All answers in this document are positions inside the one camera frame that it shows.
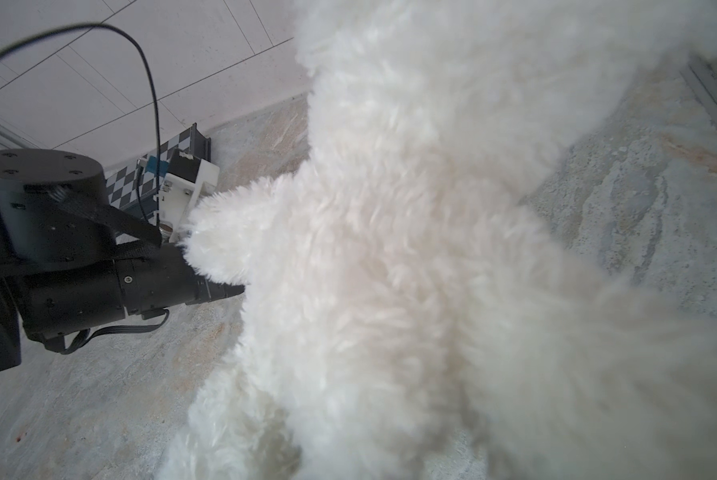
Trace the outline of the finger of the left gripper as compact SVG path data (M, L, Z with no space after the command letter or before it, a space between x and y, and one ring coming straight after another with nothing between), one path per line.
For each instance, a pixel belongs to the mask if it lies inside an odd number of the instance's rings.
M204 301L206 302L240 296L244 294L244 290L246 290L244 285L220 284L210 280L204 282L204 287L206 287L206 294L204 294Z

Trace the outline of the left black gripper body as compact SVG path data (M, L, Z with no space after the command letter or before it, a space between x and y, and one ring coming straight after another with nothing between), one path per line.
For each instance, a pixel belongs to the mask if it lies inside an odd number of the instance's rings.
M68 355L126 316L146 333L172 306L212 300L180 247L110 205L98 161L0 150L0 372L22 361L22 338Z

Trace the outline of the white teddy bear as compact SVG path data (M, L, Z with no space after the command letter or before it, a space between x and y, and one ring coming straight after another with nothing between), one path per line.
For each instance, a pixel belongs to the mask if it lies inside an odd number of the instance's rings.
M244 329L160 479L416 479L469 428L495 479L717 479L717 320L524 204L717 1L297 1L308 159L210 196L186 262Z

